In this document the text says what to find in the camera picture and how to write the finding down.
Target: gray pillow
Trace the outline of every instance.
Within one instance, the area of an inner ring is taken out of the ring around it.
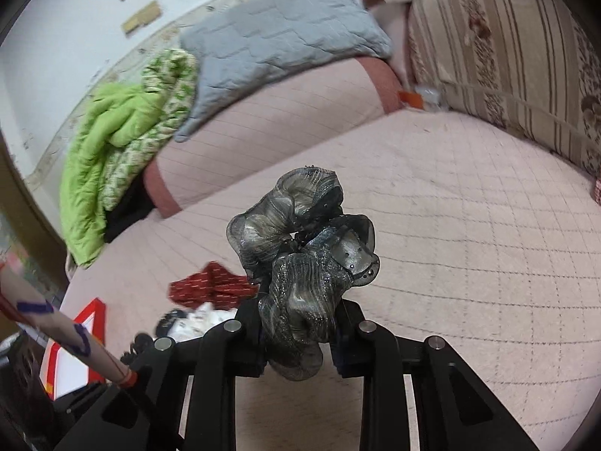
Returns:
[[[186,141],[212,116],[267,83],[355,56],[388,58],[392,43],[355,0],[250,0],[183,32],[200,66]]]

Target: red patterned cloth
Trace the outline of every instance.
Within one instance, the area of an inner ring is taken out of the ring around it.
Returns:
[[[235,309],[244,298],[252,298],[258,287],[246,277],[233,275],[216,261],[184,280],[169,283],[169,298],[184,307],[196,309],[211,302],[218,310]]]
[[[593,196],[595,198],[595,202],[601,205],[601,178],[599,178],[597,183],[595,183],[595,191]]]

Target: wall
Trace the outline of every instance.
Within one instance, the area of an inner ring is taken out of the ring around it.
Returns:
[[[158,0],[163,16],[130,38],[121,24],[152,0],[32,0],[0,47],[0,124],[23,178],[92,85],[154,32],[209,0]],[[56,227],[54,192],[34,198]]]

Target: green and white patterned fabric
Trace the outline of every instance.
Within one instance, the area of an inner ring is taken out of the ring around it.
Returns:
[[[197,75],[196,59],[182,49],[163,52],[142,72],[145,90],[163,94],[166,102],[156,126],[130,141],[125,148],[116,148],[109,154],[101,193],[105,210],[110,212],[117,206],[133,179],[188,116],[196,91]]]
[[[61,180],[61,224],[78,265],[91,264],[104,245],[104,211],[188,116],[194,99],[196,59],[167,49],[142,72],[141,85],[98,88],[71,144]]]

